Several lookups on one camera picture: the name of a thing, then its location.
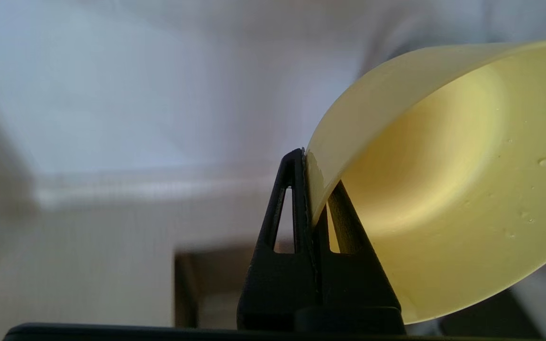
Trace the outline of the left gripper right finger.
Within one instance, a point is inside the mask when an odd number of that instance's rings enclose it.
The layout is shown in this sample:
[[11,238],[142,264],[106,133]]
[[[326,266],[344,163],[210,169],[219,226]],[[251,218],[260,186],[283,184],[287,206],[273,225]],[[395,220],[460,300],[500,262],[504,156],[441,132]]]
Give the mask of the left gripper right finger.
[[328,198],[314,232],[326,332],[404,333],[401,305],[343,183]]

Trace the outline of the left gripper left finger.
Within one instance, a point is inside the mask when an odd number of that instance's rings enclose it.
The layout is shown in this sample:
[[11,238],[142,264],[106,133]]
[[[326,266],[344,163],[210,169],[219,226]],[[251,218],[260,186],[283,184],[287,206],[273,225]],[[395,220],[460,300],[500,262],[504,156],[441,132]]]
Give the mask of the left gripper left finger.
[[[288,189],[294,252],[280,254],[274,247]],[[275,177],[237,306],[237,328],[292,332],[295,314],[316,303],[317,266],[306,190],[305,152],[295,149],[282,157]]]

